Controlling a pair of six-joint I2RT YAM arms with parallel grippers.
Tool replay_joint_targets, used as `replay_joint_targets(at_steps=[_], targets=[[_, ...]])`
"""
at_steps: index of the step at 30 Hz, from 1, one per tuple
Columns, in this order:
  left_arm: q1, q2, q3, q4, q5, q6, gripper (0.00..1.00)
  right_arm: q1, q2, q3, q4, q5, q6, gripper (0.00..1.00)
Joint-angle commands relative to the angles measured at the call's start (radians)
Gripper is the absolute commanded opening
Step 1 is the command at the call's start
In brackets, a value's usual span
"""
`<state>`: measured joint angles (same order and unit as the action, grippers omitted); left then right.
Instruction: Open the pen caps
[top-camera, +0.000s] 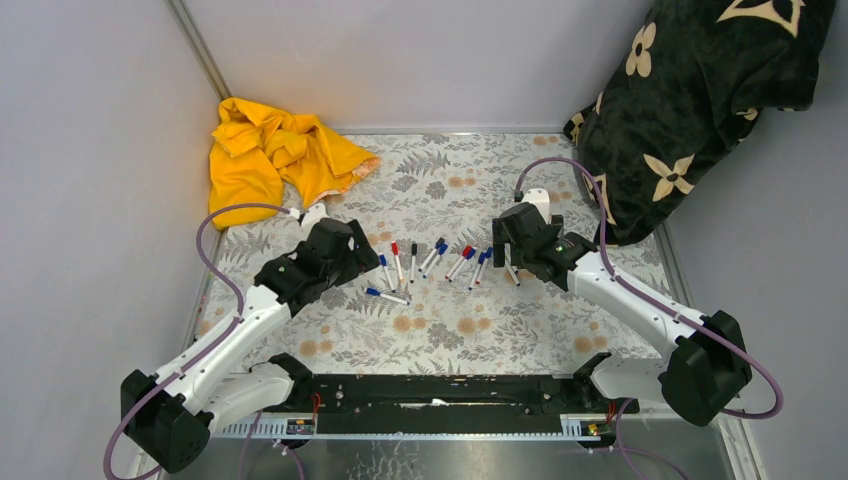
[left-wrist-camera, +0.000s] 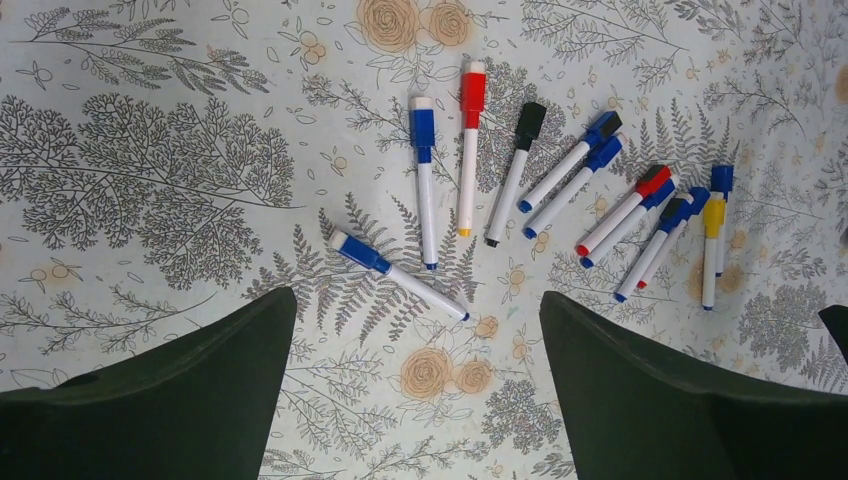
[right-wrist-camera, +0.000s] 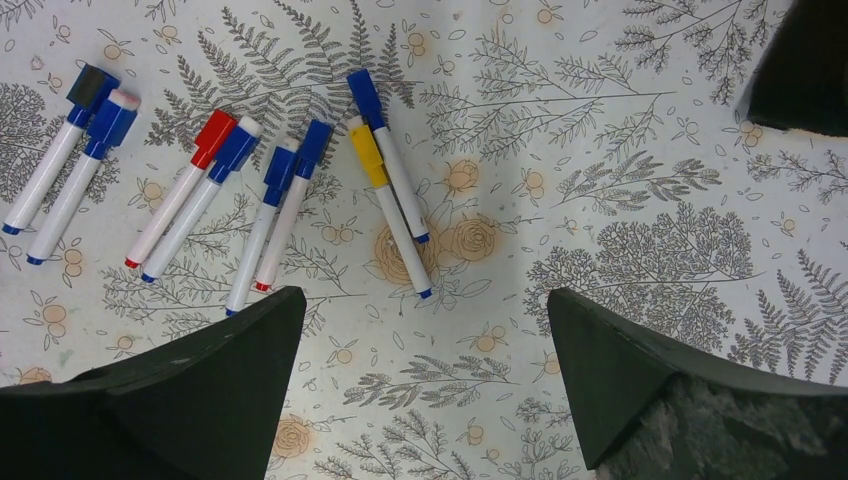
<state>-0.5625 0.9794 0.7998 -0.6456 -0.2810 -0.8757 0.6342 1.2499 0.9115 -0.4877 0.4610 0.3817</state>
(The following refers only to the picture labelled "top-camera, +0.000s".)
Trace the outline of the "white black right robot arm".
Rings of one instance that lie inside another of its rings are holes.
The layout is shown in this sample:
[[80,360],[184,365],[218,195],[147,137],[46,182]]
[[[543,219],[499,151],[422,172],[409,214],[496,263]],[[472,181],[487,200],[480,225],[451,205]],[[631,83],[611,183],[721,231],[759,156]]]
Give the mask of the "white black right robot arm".
[[526,270],[537,279],[612,314],[658,353],[658,358],[608,356],[573,386],[575,402],[597,412],[612,399],[663,402],[696,426],[709,424],[751,381],[740,357],[738,322],[706,315],[648,288],[613,266],[599,246],[563,230],[549,212],[548,194],[531,191],[492,221],[493,264]]

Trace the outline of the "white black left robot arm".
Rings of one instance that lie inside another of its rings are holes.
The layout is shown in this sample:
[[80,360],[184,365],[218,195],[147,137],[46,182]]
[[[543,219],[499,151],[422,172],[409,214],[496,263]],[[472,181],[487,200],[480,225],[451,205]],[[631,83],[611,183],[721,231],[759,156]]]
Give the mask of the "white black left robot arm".
[[244,378],[225,378],[272,330],[380,261],[358,221],[331,218],[321,205],[288,214],[297,219],[305,239],[267,261],[252,285],[236,294],[230,320],[216,324],[154,373],[135,370],[123,380],[122,419],[103,460],[107,478],[116,476],[111,457],[121,435],[155,461],[152,475],[173,474],[198,458],[214,432],[247,414],[278,404],[296,411],[307,404],[308,381],[273,362]]

